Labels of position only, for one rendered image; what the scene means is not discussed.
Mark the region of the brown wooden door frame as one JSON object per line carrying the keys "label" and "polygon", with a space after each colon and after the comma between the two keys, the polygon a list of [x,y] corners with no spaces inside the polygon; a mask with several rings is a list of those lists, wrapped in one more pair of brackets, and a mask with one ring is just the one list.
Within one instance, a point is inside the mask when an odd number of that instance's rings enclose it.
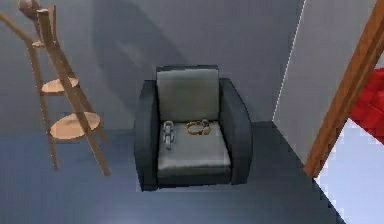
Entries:
{"label": "brown wooden door frame", "polygon": [[303,171],[317,178],[354,103],[384,52],[384,0],[376,0],[330,107],[319,128]]}

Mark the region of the red bed cover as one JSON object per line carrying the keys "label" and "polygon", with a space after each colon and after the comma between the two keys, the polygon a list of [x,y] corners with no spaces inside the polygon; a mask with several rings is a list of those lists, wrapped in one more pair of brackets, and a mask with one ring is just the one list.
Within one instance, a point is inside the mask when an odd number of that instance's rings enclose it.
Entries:
{"label": "red bed cover", "polygon": [[350,118],[384,145],[384,67],[372,71]]}

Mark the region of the wooden round tiered shelf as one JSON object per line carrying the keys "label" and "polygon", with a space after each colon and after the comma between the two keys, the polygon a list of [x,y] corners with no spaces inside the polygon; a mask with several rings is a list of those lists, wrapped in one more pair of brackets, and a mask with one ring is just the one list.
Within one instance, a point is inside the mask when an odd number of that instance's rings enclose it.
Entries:
{"label": "wooden round tiered shelf", "polygon": [[[0,21],[4,22],[26,45],[32,74],[34,75],[35,90],[39,95],[40,111],[45,125],[49,155],[54,169],[56,171],[59,170],[55,142],[71,141],[85,137],[102,174],[109,176],[109,168],[99,148],[96,137],[93,135],[93,133],[96,132],[103,141],[106,141],[106,136],[101,126],[101,117],[93,110],[86,98],[80,86],[80,81],[72,70],[60,46],[56,29],[56,6],[50,5],[48,8],[41,7],[41,9],[37,11],[37,19],[35,21],[30,20],[38,35],[36,40],[30,38],[2,12],[0,12]],[[42,80],[37,55],[38,49],[44,49],[47,52],[51,66],[56,74],[55,79],[48,82]],[[72,108],[72,113],[51,124],[48,117],[45,97],[60,95],[66,96]]]}

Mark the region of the brown round ornament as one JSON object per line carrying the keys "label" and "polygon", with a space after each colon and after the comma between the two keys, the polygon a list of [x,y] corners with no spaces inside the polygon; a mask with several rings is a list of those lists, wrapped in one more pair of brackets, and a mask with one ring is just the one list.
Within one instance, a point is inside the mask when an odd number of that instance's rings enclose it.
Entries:
{"label": "brown round ornament", "polygon": [[32,21],[37,19],[37,11],[41,9],[37,0],[18,0],[17,7],[21,13]]}

